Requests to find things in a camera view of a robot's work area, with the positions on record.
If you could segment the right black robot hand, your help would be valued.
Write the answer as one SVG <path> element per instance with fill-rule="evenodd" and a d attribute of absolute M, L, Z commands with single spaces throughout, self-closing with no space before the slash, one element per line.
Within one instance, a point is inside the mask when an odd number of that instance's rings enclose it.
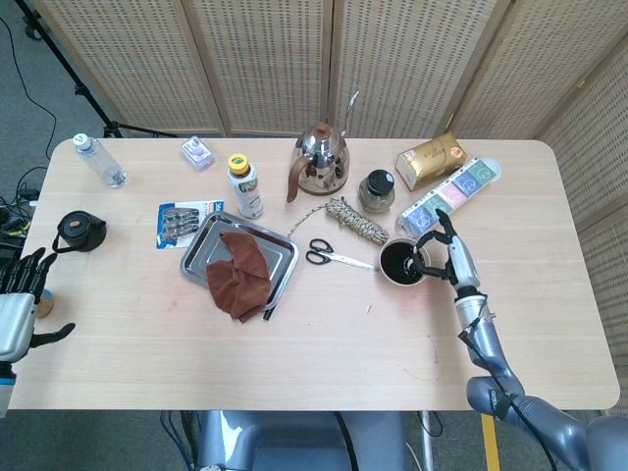
<path fill-rule="evenodd" d="M 419 238 L 412 249 L 414 270 L 424 276 L 449 281 L 458 296 L 477 293 L 481 283 L 470 252 L 453 228 L 448 214 L 437 209 L 436 215 L 444 230 L 431 230 Z M 446 246 L 448 258 L 442 268 L 427 266 L 419 255 L 423 246 L 432 239 Z"/>

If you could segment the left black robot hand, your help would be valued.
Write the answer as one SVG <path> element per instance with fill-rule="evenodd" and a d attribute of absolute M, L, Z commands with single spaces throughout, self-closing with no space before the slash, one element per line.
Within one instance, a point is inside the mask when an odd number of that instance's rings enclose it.
<path fill-rule="evenodd" d="M 76 327 L 69 323 L 53 333 L 36 334 L 36 311 L 43 298 L 48 272 L 58 254 L 44 257 L 40 247 L 30 255 L 1 267 L 1 364 L 13 364 L 31 348 L 66 338 Z"/>

